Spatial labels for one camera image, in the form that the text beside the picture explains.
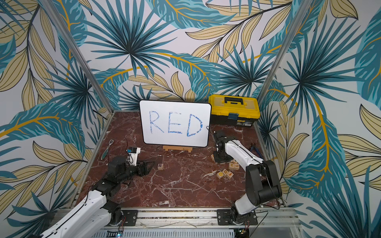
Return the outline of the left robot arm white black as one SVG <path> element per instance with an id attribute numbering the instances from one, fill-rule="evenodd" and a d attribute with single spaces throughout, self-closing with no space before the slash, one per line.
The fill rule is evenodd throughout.
<path id="1" fill-rule="evenodd" d="M 90 238 L 107 225 L 120 232 L 128 217 L 121 205 L 112 201 L 121 185 L 132 181 L 134 176 L 146 176 L 154 167 L 154 161 L 135 161 L 116 156 L 107 165 L 103 177 L 88 191 L 85 198 L 61 220 L 39 235 L 30 238 Z"/>

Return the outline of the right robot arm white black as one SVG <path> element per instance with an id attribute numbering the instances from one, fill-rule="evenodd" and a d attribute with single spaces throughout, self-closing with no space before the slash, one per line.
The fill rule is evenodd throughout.
<path id="1" fill-rule="evenodd" d="M 239 140 L 215 131 L 213 152 L 216 163 L 236 161 L 245 171 L 246 193 L 234 202 L 227 215 L 228 224 L 242 225 L 253 219 L 255 209 L 282 197 L 282 189 L 274 162 L 263 160 L 247 149 Z"/>

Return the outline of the wooden letter block front left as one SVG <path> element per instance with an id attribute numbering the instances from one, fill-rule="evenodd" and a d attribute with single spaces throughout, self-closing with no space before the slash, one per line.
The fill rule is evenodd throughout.
<path id="1" fill-rule="evenodd" d="M 216 174 L 216 176 L 217 176 L 219 179 L 221 179 L 221 178 L 224 177 L 224 173 L 223 173 L 223 172 L 218 172 L 218 173 Z"/>

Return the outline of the wooden letter block J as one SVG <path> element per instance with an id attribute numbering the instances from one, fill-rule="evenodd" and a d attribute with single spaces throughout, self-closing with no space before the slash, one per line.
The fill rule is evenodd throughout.
<path id="1" fill-rule="evenodd" d="M 229 171 L 227 174 L 226 174 L 226 177 L 228 177 L 229 179 L 231 179 L 232 177 L 234 176 L 234 173 Z"/>

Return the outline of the white dry-erase board RED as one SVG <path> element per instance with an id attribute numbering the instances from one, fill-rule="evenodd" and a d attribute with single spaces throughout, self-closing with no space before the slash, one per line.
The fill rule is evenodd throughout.
<path id="1" fill-rule="evenodd" d="M 210 104 L 142 100 L 139 107 L 144 143 L 207 147 Z"/>

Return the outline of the wooden board easel stand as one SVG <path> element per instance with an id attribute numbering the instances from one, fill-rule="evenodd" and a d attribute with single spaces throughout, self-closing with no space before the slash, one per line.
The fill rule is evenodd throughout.
<path id="1" fill-rule="evenodd" d="M 163 148 L 165 151 L 176 150 L 176 151 L 187 151 L 188 153 L 191 153 L 192 150 L 193 150 L 192 147 L 188 147 L 188 146 L 171 146 L 171 145 L 164 145 L 164 146 L 162 146 L 162 148 Z"/>

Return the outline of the yellow black toolbox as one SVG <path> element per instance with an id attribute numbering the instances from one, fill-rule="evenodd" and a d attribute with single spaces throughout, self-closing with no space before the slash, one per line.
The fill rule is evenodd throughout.
<path id="1" fill-rule="evenodd" d="M 211 123 L 237 127 L 251 127 L 258 121 L 261 113 L 255 98 L 211 95 Z"/>

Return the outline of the blue handled pliers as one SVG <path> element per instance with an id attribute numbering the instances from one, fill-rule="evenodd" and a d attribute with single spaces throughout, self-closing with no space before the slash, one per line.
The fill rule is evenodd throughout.
<path id="1" fill-rule="evenodd" d="M 251 144 L 250 149 L 252 153 L 255 153 L 259 158 L 263 159 L 263 155 L 261 154 L 260 150 L 256 147 L 255 144 Z"/>

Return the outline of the teal handled ratchet wrench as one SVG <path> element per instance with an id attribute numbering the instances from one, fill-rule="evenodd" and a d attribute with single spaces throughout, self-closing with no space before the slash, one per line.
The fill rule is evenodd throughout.
<path id="1" fill-rule="evenodd" d="M 109 149 L 113 145 L 113 143 L 114 143 L 114 139 L 110 139 L 108 146 L 106 147 L 106 149 L 104 150 L 104 152 L 101 156 L 101 160 L 104 160 L 108 156 Z"/>

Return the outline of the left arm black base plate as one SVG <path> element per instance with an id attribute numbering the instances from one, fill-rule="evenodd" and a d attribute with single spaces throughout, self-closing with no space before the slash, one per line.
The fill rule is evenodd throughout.
<path id="1" fill-rule="evenodd" d="M 115 224 L 118 227 L 133 227 L 136 225 L 138 210 L 121 210 L 116 213 Z"/>

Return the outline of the aluminium front rail frame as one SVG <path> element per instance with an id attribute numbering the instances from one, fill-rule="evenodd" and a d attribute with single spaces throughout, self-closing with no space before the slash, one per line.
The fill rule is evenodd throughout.
<path id="1" fill-rule="evenodd" d="M 107 225 L 90 238 L 303 238 L 301 222 L 293 208 L 258 208 L 257 225 L 219 226 L 218 209 L 227 208 L 123 208 L 138 210 L 136 225 L 119 232 Z M 51 226 L 70 210 L 60 210 Z"/>

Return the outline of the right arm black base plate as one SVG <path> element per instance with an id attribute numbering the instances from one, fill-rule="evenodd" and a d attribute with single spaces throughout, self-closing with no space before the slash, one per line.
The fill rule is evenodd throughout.
<path id="1" fill-rule="evenodd" d="M 241 215 L 233 208 L 218 209 L 217 222 L 219 226 L 241 226 L 241 225 L 257 225 L 257 215 L 255 211 Z"/>

